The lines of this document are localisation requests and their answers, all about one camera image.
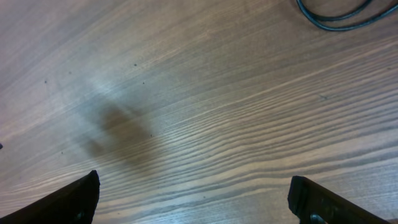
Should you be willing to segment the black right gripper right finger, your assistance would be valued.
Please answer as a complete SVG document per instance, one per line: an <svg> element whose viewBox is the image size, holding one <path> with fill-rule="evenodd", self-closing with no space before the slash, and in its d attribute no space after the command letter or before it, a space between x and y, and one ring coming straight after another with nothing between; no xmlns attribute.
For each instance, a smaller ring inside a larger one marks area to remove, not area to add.
<svg viewBox="0 0 398 224"><path fill-rule="evenodd" d="M387 223L302 176L292 177L287 200L290 211L300 223Z"/></svg>

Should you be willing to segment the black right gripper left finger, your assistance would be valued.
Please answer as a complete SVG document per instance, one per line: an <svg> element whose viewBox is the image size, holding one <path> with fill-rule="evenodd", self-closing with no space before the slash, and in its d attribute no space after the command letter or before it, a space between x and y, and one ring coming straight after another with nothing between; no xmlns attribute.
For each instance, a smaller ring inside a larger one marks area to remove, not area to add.
<svg viewBox="0 0 398 224"><path fill-rule="evenodd" d="M96 170L1 218L2 224L91 223L100 197Z"/></svg>

